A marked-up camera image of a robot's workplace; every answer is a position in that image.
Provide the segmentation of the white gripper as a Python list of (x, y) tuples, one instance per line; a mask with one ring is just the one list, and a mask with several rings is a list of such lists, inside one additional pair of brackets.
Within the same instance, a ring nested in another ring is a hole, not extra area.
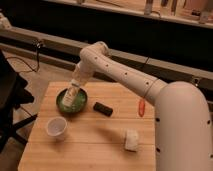
[(75, 87), (84, 86), (91, 77), (92, 68), (84, 62), (79, 62), (73, 72), (71, 84)]

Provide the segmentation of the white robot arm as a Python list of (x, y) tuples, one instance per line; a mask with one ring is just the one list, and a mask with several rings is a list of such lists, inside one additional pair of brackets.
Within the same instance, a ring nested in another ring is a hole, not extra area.
[(211, 115), (196, 86), (184, 81), (166, 83), (115, 62), (103, 42), (82, 48), (71, 83), (84, 85), (96, 70), (154, 106), (156, 171), (213, 171)]

